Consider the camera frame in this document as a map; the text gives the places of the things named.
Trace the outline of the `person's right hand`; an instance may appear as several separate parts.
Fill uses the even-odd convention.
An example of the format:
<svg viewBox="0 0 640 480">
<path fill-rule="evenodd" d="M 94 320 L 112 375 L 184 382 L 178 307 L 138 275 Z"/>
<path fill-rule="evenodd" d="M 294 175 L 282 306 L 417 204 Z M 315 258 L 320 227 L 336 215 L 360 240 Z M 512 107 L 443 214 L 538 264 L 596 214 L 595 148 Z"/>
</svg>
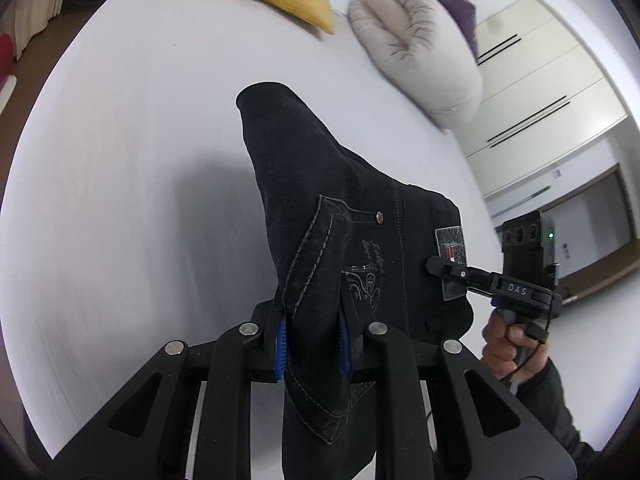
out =
<svg viewBox="0 0 640 480">
<path fill-rule="evenodd" d="M 491 312 L 483 338 L 485 345 L 480 362 L 500 380 L 524 384 L 548 363 L 549 345 L 528 338 L 524 324 L 509 325 L 497 310 Z"/>
</svg>

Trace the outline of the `black jacket right forearm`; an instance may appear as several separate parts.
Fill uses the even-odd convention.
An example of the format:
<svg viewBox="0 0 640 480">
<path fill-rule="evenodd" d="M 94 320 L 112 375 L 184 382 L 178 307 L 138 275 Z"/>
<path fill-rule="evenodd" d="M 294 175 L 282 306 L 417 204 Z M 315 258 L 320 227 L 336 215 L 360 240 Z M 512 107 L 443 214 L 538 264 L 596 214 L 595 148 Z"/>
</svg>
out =
<svg viewBox="0 0 640 480">
<path fill-rule="evenodd" d="M 582 440 L 566 407 L 561 377 L 552 359 L 541 372 L 518 386 L 516 397 L 570 454 L 581 476 L 598 458 L 599 452 Z"/>
</svg>

